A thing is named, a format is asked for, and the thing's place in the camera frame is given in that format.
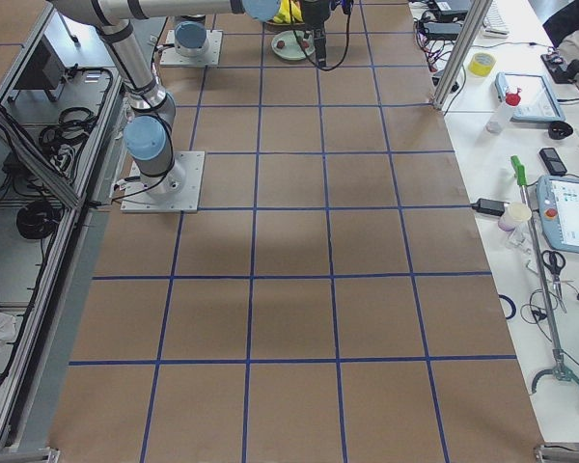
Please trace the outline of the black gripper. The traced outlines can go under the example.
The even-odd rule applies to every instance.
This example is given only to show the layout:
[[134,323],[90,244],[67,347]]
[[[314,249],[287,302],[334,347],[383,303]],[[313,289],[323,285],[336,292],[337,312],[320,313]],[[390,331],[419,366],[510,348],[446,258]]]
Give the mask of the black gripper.
[[313,34],[313,40],[317,40],[317,66],[327,65],[325,22],[331,14],[328,0],[303,0],[302,17],[308,30]]

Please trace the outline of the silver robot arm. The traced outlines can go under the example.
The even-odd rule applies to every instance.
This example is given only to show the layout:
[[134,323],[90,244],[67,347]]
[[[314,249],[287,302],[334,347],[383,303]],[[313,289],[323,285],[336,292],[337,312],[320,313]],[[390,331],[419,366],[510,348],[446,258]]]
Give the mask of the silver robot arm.
[[[343,1],[237,1],[248,15],[261,22],[286,26],[273,43],[282,54],[293,52],[293,60],[308,60],[321,70],[327,66],[325,22]],[[174,48],[182,56],[202,55],[208,49],[206,16],[175,17]]]
[[52,5],[64,16],[93,26],[117,67],[134,112],[124,129],[124,142],[145,191],[157,198],[177,193],[185,177],[172,144],[176,104],[152,71],[131,21],[197,14],[248,14],[265,21],[280,9],[278,1],[54,1]]

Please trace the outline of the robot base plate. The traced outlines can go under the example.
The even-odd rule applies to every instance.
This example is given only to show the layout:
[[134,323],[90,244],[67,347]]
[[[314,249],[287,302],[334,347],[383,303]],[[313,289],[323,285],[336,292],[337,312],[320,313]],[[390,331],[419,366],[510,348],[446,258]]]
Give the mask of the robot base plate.
[[221,30],[207,30],[202,47],[186,47],[175,39],[175,31],[170,30],[161,52],[160,65],[172,68],[216,67],[221,56],[222,41]]

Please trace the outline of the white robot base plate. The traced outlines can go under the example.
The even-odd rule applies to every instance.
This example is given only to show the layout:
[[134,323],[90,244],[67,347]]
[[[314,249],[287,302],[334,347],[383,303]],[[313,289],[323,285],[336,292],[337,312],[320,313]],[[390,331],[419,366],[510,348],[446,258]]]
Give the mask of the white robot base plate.
[[121,211],[125,213],[196,213],[199,208],[206,154],[203,151],[176,151],[173,169],[160,182],[141,176],[134,161],[130,175],[138,180],[125,185]]

